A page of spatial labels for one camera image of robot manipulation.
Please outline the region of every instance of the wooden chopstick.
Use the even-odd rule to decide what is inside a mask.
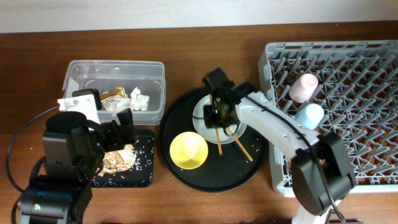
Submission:
[[[248,159],[250,160],[250,162],[253,162],[252,157],[249,155],[249,153],[247,152],[247,150],[245,150],[245,148],[243,147],[243,145],[241,144],[241,142],[238,140],[238,138],[234,135],[234,133],[231,131],[230,128],[227,128],[228,132],[230,135],[232,135],[232,137],[235,139],[236,143],[238,144],[238,146],[242,149],[243,153],[248,157]]]
[[[213,105],[213,99],[211,97],[211,94],[209,94],[209,97],[210,97],[210,103]],[[221,141],[220,141],[220,135],[218,134],[218,128],[216,128],[216,137],[217,137],[218,153],[222,156],[223,150],[221,149]]]

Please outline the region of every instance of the dish rack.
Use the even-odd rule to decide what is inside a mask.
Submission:
[[[283,112],[322,106],[317,131],[343,138],[358,181],[350,193],[398,192],[398,41],[270,43],[258,66],[262,92]],[[307,72],[319,80],[311,99],[287,100]],[[274,190],[294,197],[290,164],[272,144],[269,160]]]

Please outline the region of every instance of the transparent container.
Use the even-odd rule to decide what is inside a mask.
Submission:
[[[62,90],[64,98],[72,97],[72,92],[96,88],[105,91],[122,86],[126,94],[138,87],[141,94],[150,97],[147,111],[132,111],[136,125],[158,125],[165,105],[166,82],[162,62],[141,62],[122,60],[74,60],[70,62]],[[99,120],[118,121],[116,112],[98,111]]]

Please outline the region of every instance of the round tray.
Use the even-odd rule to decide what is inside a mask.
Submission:
[[[196,132],[192,123],[192,111],[206,95],[204,89],[191,91],[181,96],[167,110],[160,123],[160,157],[169,172],[191,188],[206,192],[231,190],[256,174],[264,163],[265,151],[268,149],[268,141],[249,126],[239,140],[253,158],[252,162],[235,142],[223,144],[221,156],[217,144],[207,141],[209,152],[206,161],[192,170],[181,169],[170,156],[170,145],[177,135],[185,131]]]

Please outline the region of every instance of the wooden table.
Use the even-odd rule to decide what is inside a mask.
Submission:
[[[249,80],[259,87],[257,61],[269,42],[383,39],[398,39],[397,22],[0,34],[0,223],[9,222],[19,196],[5,174],[6,147],[26,121],[57,104],[72,60],[163,62],[168,107],[200,87],[201,78],[217,67],[236,83]],[[49,116],[27,128],[13,149],[12,174],[23,188],[44,154],[42,135]],[[242,187],[209,194],[174,179],[158,155],[150,187],[93,189],[93,195],[85,223],[274,223],[291,219],[299,206],[296,199],[273,191],[268,164]],[[394,223],[397,202],[398,194],[349,195],[339,208],[347,219]]]

